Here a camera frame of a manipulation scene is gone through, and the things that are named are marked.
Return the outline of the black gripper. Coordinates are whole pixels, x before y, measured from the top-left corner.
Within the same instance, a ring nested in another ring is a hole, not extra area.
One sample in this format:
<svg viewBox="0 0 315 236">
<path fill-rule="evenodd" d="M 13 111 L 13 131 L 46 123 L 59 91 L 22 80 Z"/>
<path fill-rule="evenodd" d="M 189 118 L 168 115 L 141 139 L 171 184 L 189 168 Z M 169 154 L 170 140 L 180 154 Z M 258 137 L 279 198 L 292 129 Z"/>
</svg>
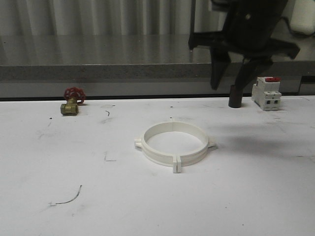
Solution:
<svg viewBox="0 0 315 236">
<path fill-rule="evenodd" d="M 235 80 L 238 92 L 273 65 L 271 56 L 296 58 L 300 48 L 295 43 L 272 38 L 286 4 L 285 0 L 230 0 L 224 4 L 227 16 L 221 31 L 195 32 L 195 1 L 192 2 L 188 45 L 190 50 L 209 47 L 212 89 L 218 89 L 231 63 L 230 52 L 246 58 Z"/>
</svg>

